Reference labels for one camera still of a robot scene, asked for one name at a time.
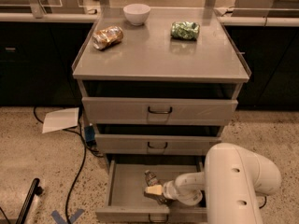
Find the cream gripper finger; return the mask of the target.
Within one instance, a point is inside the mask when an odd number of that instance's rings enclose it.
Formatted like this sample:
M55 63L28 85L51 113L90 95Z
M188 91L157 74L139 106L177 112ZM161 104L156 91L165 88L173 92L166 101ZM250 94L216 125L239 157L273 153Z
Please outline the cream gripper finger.
M162 195L163 194L163 186L162 185L154 185L148 186L145 188L145 192L152 195Z

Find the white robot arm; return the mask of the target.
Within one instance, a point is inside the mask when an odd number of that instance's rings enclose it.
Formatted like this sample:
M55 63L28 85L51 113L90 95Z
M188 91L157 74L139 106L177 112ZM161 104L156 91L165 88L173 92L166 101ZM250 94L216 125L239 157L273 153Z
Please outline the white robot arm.
M207 224L263 224L257 198L281 187L278 167L243 147L219 143L206 154L202 172L186 173L164 184L151 181L145 192L188 206L206 201Z

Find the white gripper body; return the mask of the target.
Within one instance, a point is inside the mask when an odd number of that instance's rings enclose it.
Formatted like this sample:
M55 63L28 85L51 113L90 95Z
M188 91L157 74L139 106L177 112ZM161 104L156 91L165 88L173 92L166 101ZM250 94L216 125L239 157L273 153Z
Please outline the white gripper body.
M163 184L163 196L170 200L176 200L178 198L178 192L174 181L168 181Z

